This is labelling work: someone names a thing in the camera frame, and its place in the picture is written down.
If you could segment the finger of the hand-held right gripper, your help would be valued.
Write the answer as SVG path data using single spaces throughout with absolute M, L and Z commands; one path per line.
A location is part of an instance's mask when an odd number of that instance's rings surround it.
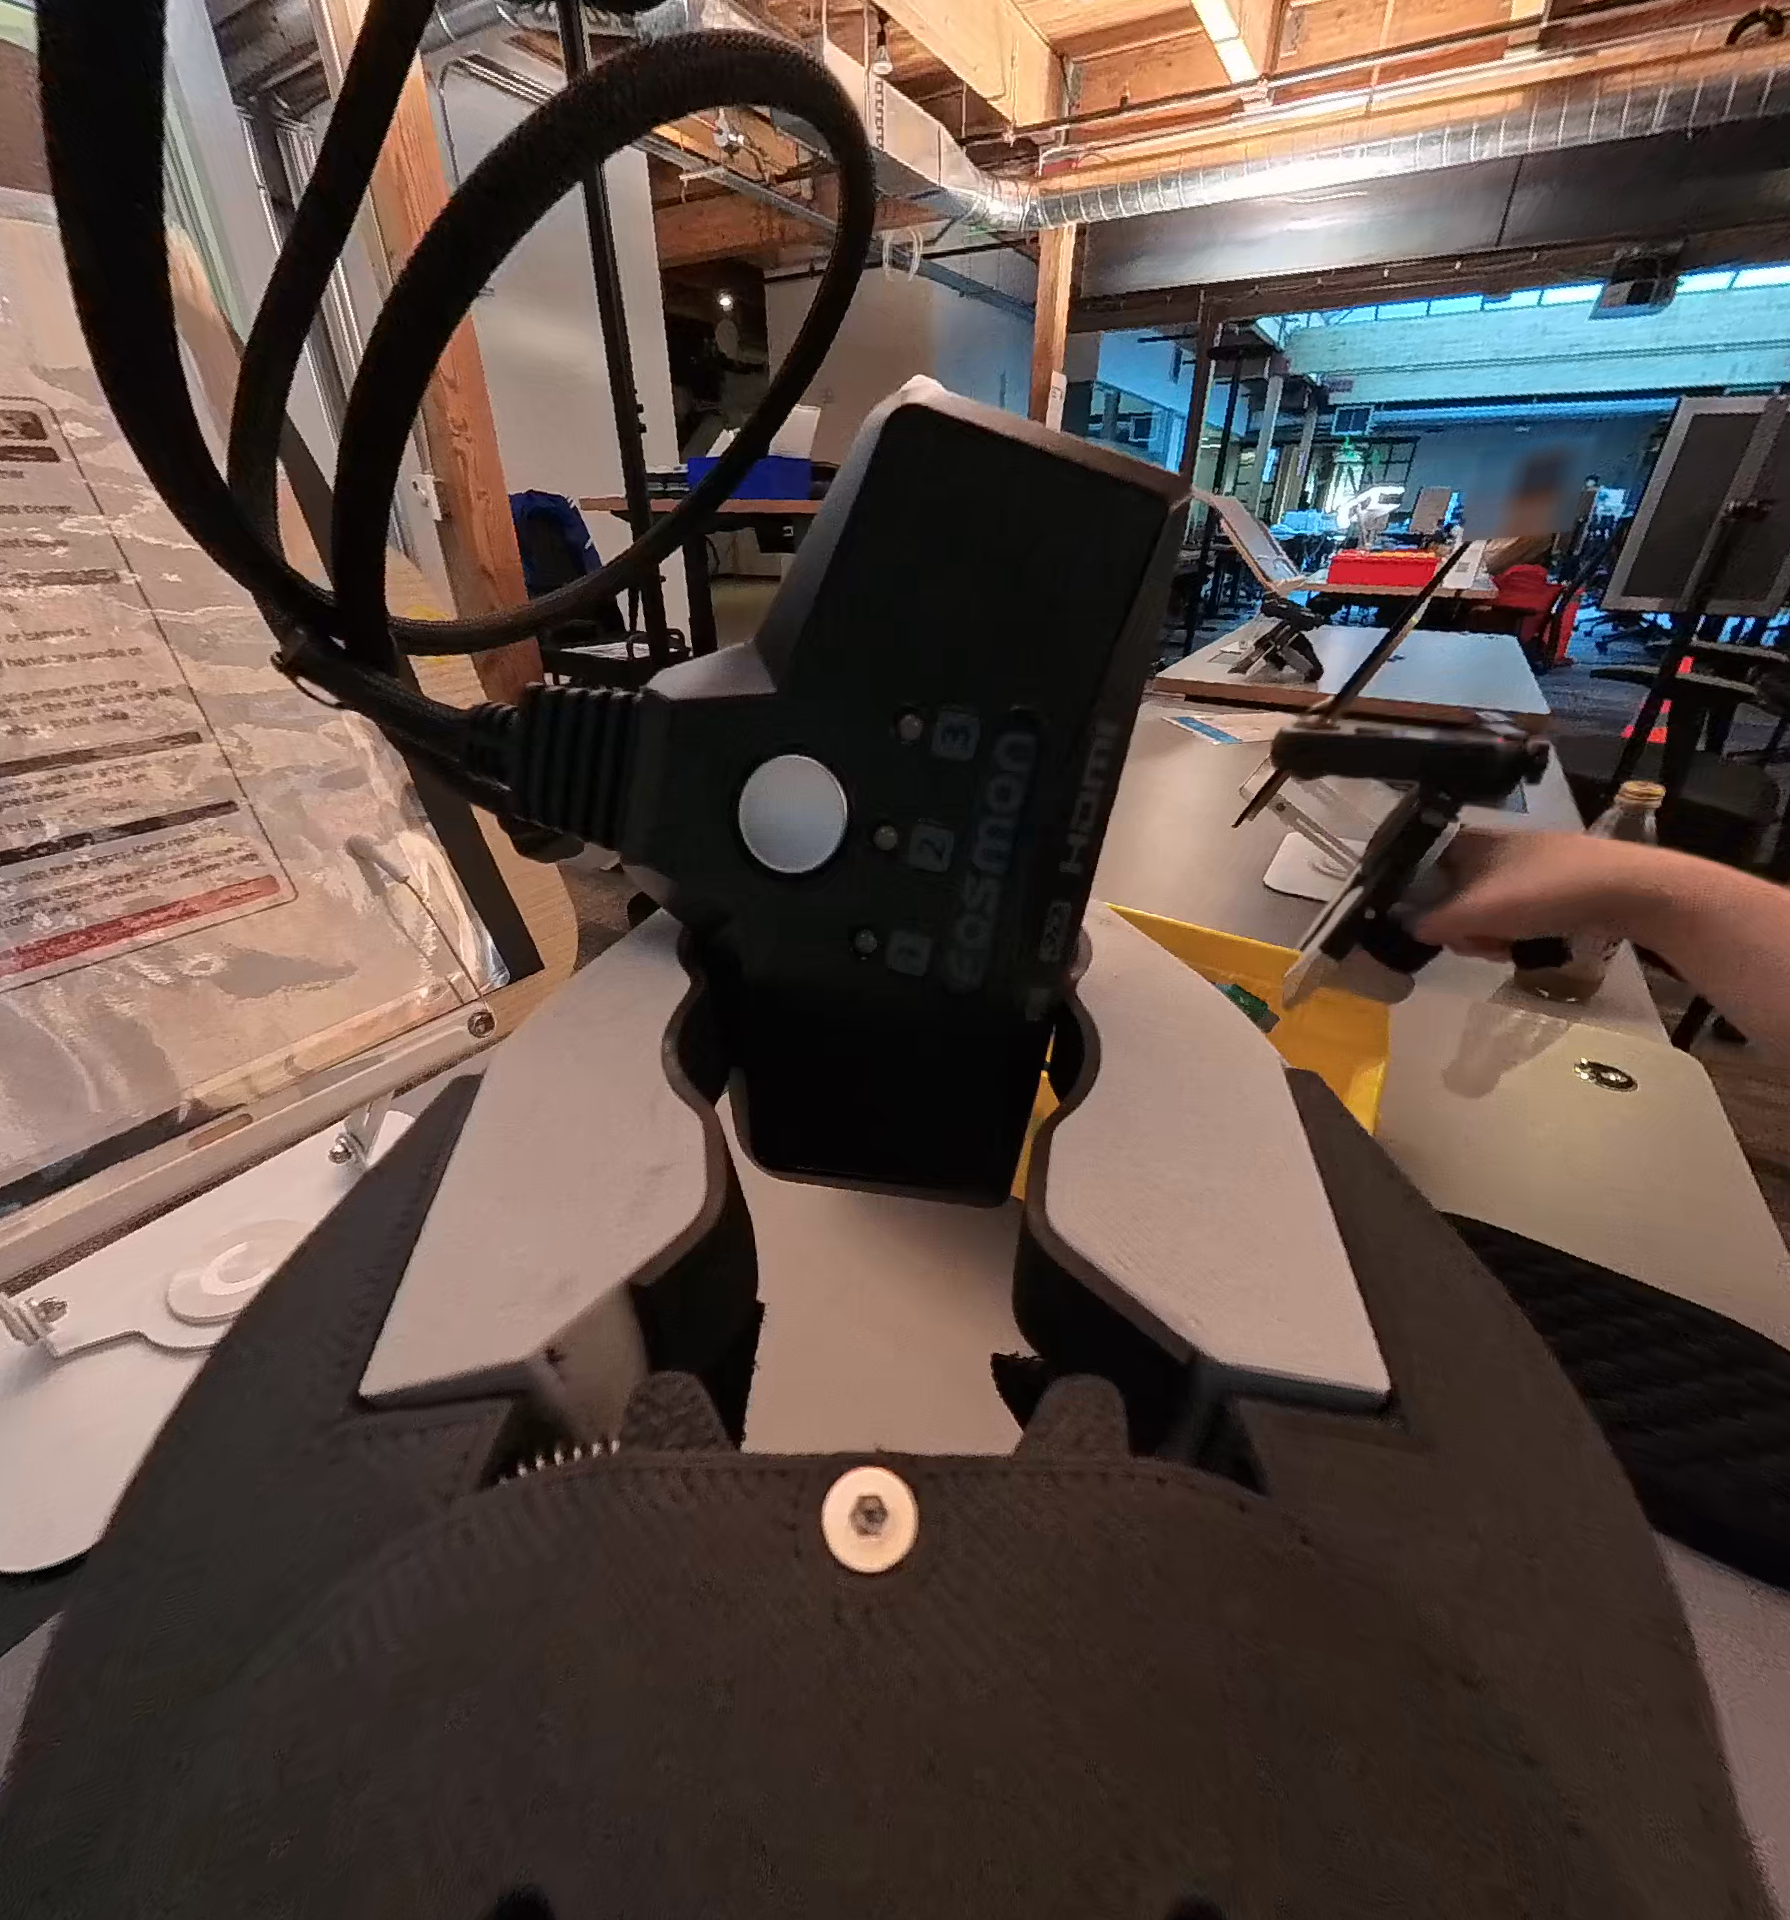
M 1391 861 L 1372 844 L 1352 847 L 1343 877 L 1281 977 L 1281 1002 L 1292 1010 L 1320 992 L 1340 992 L 1377 1005 L 1402 1001 L 1402 929 L 1393 905 L 1402 884 Z

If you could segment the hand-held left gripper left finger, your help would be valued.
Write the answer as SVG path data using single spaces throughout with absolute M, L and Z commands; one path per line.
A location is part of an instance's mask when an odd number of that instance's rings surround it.
M 510 1398 L 601 1442 L 641 1379 L 689 1373 L 740 1442 L 762 1302 L 721 1077 L 707 988 L 658 912 L 499 1043 L 361 1398 Z

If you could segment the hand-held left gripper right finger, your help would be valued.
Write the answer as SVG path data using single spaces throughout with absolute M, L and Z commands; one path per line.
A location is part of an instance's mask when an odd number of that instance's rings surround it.
M 1290 1077 L 1186 962 L 1088 919 L 1027 1156 L 1014 1325 L 1047 1379 L 1106 1379 L 1143 1457 L 1215 1462 L 1243 1403 L 1393 1396 Z

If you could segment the yellow plastic bin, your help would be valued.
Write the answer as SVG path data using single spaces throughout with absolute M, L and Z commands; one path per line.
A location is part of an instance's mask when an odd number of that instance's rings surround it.
M 1390 1059 L 1388 1005 L 1344 991 L 1286 1002 L 1294 951 L 1232 930 L 1197 927 L 1126 903 L 1106 903 L 1148 942 L 1218 991 L 1266 1034 L 1288 1069 L 1314 1073 L 1373 1133 Z

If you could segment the person's right hand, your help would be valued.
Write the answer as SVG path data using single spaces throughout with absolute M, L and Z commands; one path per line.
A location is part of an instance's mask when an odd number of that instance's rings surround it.
M 1585 835 L 1459 830 L 1411 930 L 1425 944 L 1486 959 L 1536 941 L 1577 944 L 1602 930 L 1617 854 Z

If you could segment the glass bottle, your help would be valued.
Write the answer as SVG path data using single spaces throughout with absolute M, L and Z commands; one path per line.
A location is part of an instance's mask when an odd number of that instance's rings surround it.
M 1661 785 L 1626 780 L 1584 835 L 1607 844 L 1652 847 L 1657 842 L 1657 814 L 1665 803 Z M 1585 1005 L 1600 995 L 1620 949 L 1622 939 L 1604 930 L 1521 941 L 1511 949 L 1514 982 L 1521 992 L 1545 1001 Z

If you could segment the black board on tripod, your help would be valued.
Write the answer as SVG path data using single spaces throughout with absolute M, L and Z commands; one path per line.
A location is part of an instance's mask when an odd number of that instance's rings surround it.
M 1673 616 L 1673 637 L 1612 767 L 1639 763 L 1708 621 L 1768 618 L 1790 593 L 1790 394 L 1683 399 L 1660 445 L 1602 610 Z

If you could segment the black oval textured pad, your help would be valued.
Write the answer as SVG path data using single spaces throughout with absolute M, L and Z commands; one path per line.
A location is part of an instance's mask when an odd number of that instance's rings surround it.
M 1790 1592 L 1790 1351 L 1594 1261 L 1446 1222 L 1545 1340 L 1649 1524 Z

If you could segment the white plate with round disc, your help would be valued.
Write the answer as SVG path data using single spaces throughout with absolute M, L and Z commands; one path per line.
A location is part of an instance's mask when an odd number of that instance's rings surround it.
M 243 1307 L 411 1131 L 359 1157 L 332 1126 L 120 1235 L 0 1305 L 0 1575 L 64 1567 Z

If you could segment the wooden beam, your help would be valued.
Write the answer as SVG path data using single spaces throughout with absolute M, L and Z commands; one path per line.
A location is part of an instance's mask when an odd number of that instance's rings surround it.
M 450 185 L 431 108 L 421 39 L 431 5 L 413 5 L 411 49 L 387 58 L 387 124 L 371 173 L 371 208 L 385 268 L 395 286 L 443 212 Z M 454 621 L 506 616 L 523 608 L 523 566 L 500 467 L 496 417 L 472 320 L 460 320 L 439 350 L 419 405 L 419 470 L 437 489 L 437 548 Z

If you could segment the black metal pole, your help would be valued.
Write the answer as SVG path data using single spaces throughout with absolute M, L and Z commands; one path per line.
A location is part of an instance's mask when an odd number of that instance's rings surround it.
M 595 317 L 601 361 L 608 380 L 612 426 L 619 465 L 623 472 L 623 502 L 629 514 L 629 533 L 639 541 L 652 525 L 647 468 L 644 455 L 644 418 L 633 380 L 627 310 L 615 247 L 611 203 L 604 169 L 591 165 L 581 175 L 584 217 L 589 241 L 591 275 L 595 286 Z M 661 569 L 647 572 L 631 598 L 644 615 L 644 637 L 656 668 L 670 665 L 676 655 L 674 633 L 665 616 Z

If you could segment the silver spiral duct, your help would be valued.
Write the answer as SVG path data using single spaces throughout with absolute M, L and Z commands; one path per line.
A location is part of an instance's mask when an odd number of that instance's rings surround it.
M 824 53 L 830 74 L 854 80 L 865 105 L 883 197 L 993 233 L 1161 217 L 1790 116 L 1790 35 L 1736 44 L 1656 35 L 1288 105 L 1256 102 L 1197 136 L 1143 134 L 1121 146 L 1100 139 L 1079 149 L 1079 167 L 1014 179 L 981 167 L 935 116 L 895 102 L 839 48 Z

